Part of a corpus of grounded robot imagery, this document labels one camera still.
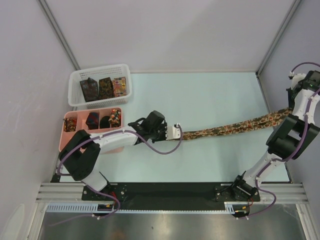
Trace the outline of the brown patterned long tie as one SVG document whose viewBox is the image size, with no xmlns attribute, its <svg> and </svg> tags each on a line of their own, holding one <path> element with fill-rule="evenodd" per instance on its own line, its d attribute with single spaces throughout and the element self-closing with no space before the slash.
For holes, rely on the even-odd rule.
<svg viewBox="0 0 320 240">
<path fill-rule="evenodd" d="M 292 112 L 293 110 L 287 107 L 260 117 L 238 123 L 196 131 L 184 131 L 182 139 L 184 141 L 188 141 L 204 137 L 228 136 L 276 127 Z"/>
</svg>

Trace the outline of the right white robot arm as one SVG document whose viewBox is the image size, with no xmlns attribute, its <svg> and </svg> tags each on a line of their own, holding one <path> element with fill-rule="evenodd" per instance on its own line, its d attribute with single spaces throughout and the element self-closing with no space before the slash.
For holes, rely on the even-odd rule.
<svg viewBox="0 0 320 240">
<path fill-rule="evenodd" d="M 286 91 L 291 112 L 267 139 L 267 150 L 261 159 L 232 183 L 230 194 L 236 201 L 254 197 L 260 191 L 262 180 L 271 171 L 298 158 L 320 132 L 314 121 L 316 106 L 320 102 L 319 71 L 291 74 L 289 78 L 291 87 Z"/>
</svg>

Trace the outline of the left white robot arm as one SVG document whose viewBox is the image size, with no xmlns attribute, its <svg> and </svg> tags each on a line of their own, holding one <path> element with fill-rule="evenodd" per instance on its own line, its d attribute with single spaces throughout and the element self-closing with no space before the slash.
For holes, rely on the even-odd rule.
<svg viewBox="0 0 320 240">
<path fill-rule="evenodd" d="M 110 196 L 109 181 L 97 167 L 101 154 L 144 141 L 166 139 L 167 123 L 160 112 L 154 110 L 146 118 L 140 118 L 125 127 L 102 132 L 88 133 L 79 130 L 59 153 L 59 160 L 75 181 L 93 189 L 100 200 Z"/>
</svg>

